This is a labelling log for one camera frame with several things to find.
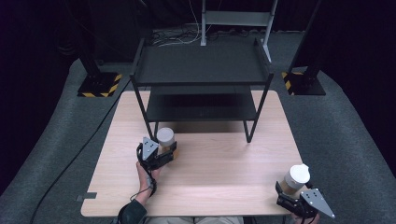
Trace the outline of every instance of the black cable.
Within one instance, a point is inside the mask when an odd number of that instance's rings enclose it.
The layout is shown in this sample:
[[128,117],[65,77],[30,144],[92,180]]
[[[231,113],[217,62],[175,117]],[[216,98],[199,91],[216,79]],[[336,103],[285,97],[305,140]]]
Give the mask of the black cable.
[[102,127],[103,123],[105,122],[107,116],[110,114],[111,110],[113,109],[113,107],[116,105],[117,101],[120,99],[121,94],[125,91],[126,87],[128,86],[128,84],[130,83],[130,81],[128,81],[126,83],[126,85],[122,88],[120,95],[117,97],[117,99],[114,101],[113,105],[110,107],[110,109],[107,111],[107,113],[105,114],[105,116],[103,117],[102,121],[99,123],[98,127],[96,128],[96,130],[93,132],[93,134],[91,135],[91,137],[85,142],[85,144],[80,148],[80,150],[78,151],[78,153],[76,154],[76,156],[66,165],[66,167],[64,167],[64,169],[61,171],[61,173],[56,177],[56,179],[52,182],[52,184],[49,186],[49,188],[47,189],[47,191],[44,193],[44,195],[41,197],[40,201],[38,202],[37,206],[35,207],[35,211],[32,214],[32,217],[30,218],[30,224],[33,224],[34,220],[35,220],[35,214],[38,211],[38,208],[40,207],[40,205],[43,203],[44,199],[47,197],[47,195],[50,193],[50,191],[52,190],[52,188],[55,186],[55,184],[58,182],[58,180],[62,177],[62,175],[64,174],[64,172],[66,172],[66,170],[70,167],[70,165],[76,160],[76,158],[79,156],[79,154],[81,154],[81,152],[85,149],[85,147],[91,142],[91,140],[93,139],[93,137],[99,132],[99,129]]
[[308,223],[308,224],[311,224],[311,223],[313,223],[314,222],[314,220],[315,220],[315,217],[317,217],[317,216],[314,216],[314,218],[312,218],[312,220]]
[[151,41],[151,46],[160,46],[163,44],[166,44],[169,41],[182,41],[185,38],[188,37],[196,37],[196,31],[193,30],[188,30],[186,32],[182,32],[181,34],[178,35],[166,35],[163,33],[164,36],[158,37],[158,38],[153,38]]
[[305,213],[305,208],[304,208],[303,205],[301,206],[301,208],[303,209],[303,220],[301,221],[301,224],[304,224],[305,223],[305,218],[306,218],[306,213]]
[[250,31],[228,31],[225,32],[224,34],[220,34],[219,31],[212,33],[212,34],[208,34],[206,36],[206,39],[209,41],[214,41],[217,40],[218,38],[221,37],[227,37],[227,36],[241,36],[241,37],[248,37],[250,36]]
[[146,191],[148,189],[151,189],[151,186],[148,186],[146,189],[140,190],[136,194],[132,195],[131,198],[129,198],[129,201],[132,201],[134,196],[138,195],[139,193],[143,193],[144,191]]

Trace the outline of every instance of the black wire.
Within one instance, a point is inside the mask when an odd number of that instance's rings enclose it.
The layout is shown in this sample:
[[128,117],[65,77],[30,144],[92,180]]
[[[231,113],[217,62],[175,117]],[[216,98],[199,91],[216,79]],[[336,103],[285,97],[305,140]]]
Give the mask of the black wire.
[[85,149],[85,147],[91,142],[91,140],[93,139],[93,137],[99,132],[99,129],[102,127],[103,123],[105,122],[107,116],[110,114],[111,110],[113,109],[113,107],[116,105],[117,101],[120,99],[121,94],[125,91],[126,87],[128,86],[128,84],[130,83],[130,81],[128,81],[126,83],[126,85],[122,88],[120,95],[117,97],[117,99],[114,101],[113,105],[110,107],[110,109],[107,111],[107,113],[105,114],[105,116],[103,117],[102,121],[99,123],[98,127],[96,128],[96,130],[93,132],[93,134],[91,135],[91,137],[85,142],[85,144],[80,148],[80,150],[78,151],[78,153],[76,154],[76,156],[66,165],[66,167],[64,167],[64,169],[61,171],[61,173],[56,177],[56,179],[52,182],[52,184],[49,186],[49,188],[47,189],[47,191],[44,193],[44,195],[41,197],[40,201],[38,202],[37,206],[35,207],[35,211],[32,214],[32,217],[30,218],[30,224],[32,224],[35,220],[35,215],[38,211],[38,208],[40,207],[40,205],[43,203],[44,199],[47,197],[47,195],[49,194],[49,192],[52,190],[52,188],[55,186],[55,184],[58,182],[58,180],[62,177],[62,175],[64,174],[64,172],[66,172],[66,170],[70,167],[70,165],[76,160],[76,158],[79,156],[79,154],[81,154],[81,152]]
[[304,208],[303,205],[301,206],[301,208],[303,209],[303,220],[301,221],[301,224],[304,224],[305,223],[305,218],[306,218],[306,213],[305,213],[305,208]]
[[136,194],[132,195],[131,198],[129,198],[130,201],[132,201],[133,197],[138,195],[139,193],[143,193],[144,191],[151,189],[151,186],[148,186],[146,189],[140,190],[139,192],[137,192]]
[[241,37],[248,37],[250,36],[250,32],[249,31],[245,31],[245,32],[240,32],[240,31],[230,31],[230,32],[226,32],[225,34],[219,34],[219,31],[209,34],[206,36],[207,40],[210,41],[214,41],[217,40],[218,38],[221,37],[227,37],[227,36],[241,36]]
[[165,31],[154,32],[151,38],[151,46],[160,46],[162,44],[166,44],[169,41],[181,41],[185,38],[196,37],[196,30],[187,30],[184,31],[183,26],[180,27],[181,33],[177,35],[167,35]]
[[315,217],[317,217],[317,215],[315,215],[314,218],[308,224],[311,224],[312,222],[314,222]]

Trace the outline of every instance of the human hand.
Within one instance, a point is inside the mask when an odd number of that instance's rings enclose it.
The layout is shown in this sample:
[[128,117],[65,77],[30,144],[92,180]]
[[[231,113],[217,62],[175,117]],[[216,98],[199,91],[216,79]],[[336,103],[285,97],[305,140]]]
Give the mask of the human hand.
[[[294,213],[291,213],[291,217],[293,218],[294,222],[293,224],[301,224],[303,221],[302,217],[298,217],[297,215],[295,215]],[[319,223],[319,213],[317,213],[317,215],[315,217],[311,217],[311,218],[307,218],[304,223],[310,223],[310,224],[318,224]]]
[[[142,205],[145,205],[147,200],[149,199],[149,196],[151,195],[152,189],[149,188],[148,174],[146,173],[145,169],[143,169],[143,167],[140,165],[139,161],[136,163],[136,169],[137,174],[139,175],[140,193],[136,195],[135,199]],[[158,170],[151,171],[151,175],[154,179],[157,180],[160,177],[161,169],[162,167]]]

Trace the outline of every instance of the cup lid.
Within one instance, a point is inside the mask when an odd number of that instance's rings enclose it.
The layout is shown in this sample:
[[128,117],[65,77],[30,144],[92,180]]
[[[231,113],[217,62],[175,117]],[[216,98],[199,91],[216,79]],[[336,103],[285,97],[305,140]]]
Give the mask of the cup lid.
[[308,169],[309,167],[305,164],[291,166],[291,178],[297,183],[305,184],[311,178],[311,174],[309,174]]
[[157,132],[158,143],[163,147],[169,147],[175,142],[175,134],[170,128],[161,128]]

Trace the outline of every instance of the wooden table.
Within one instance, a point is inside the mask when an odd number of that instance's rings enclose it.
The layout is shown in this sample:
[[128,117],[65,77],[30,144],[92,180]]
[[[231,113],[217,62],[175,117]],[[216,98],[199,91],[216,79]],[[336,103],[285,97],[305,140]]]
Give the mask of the wooden table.
[[[149,91],[142,91],[147,103]],[[256,102],[262,91],[253,91]],[[276,205],[276,181],[302,160],[275,91],[268,91],[255,137],[247,143],[243,123],[162,123],[174,129],[179,155],[166,164],[149,216],[285,215]],[[136,148],[148,136],[133,91],[124,92],[109,128],[81,214],[114,217],[139,190]]]

